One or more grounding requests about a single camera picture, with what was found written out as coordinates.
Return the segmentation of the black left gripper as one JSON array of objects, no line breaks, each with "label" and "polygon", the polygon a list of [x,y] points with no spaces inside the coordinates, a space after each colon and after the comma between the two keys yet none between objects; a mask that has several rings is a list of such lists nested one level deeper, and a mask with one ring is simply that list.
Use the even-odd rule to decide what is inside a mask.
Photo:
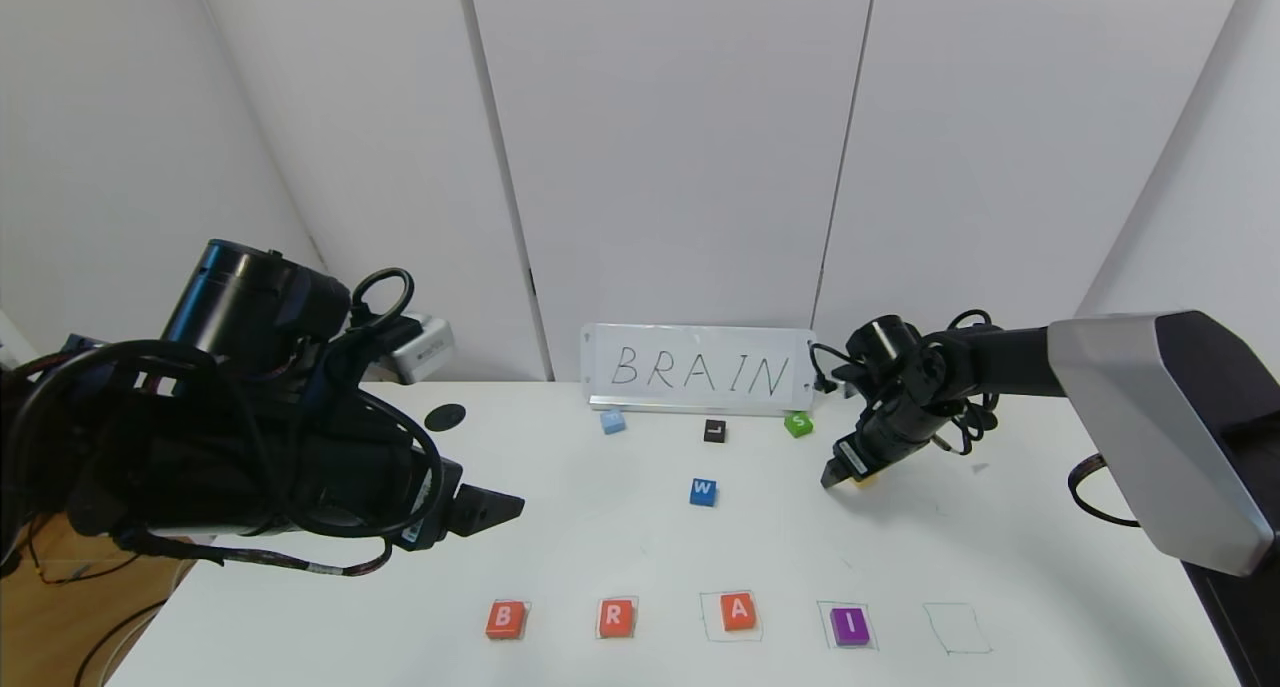
[{"label": "black left gripper", "polygon": [[486,528],[517,519],[525,509],[522,496],[502,494],[488,487],[461,485],[462,464],[447,455],[440,459],[440,487],[431,490],[433,473],[424,472],[416,478],[419,487],[411,510],[419,510],[424,504],[433,504],[422,519],[396,533],[396,546],[404,551],[429,550],[448,533],[471,537]]}]

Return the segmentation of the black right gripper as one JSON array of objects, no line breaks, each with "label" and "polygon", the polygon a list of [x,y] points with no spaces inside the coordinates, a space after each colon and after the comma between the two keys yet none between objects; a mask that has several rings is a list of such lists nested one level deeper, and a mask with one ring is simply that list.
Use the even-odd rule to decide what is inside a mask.
[{"label": "black right gripper", "polygon": [[863,482],[927,446],[937,432],[937,415],[910,397],[873,400],[859,415],[850,435],[835,441],[820,487],[854,478]]}]

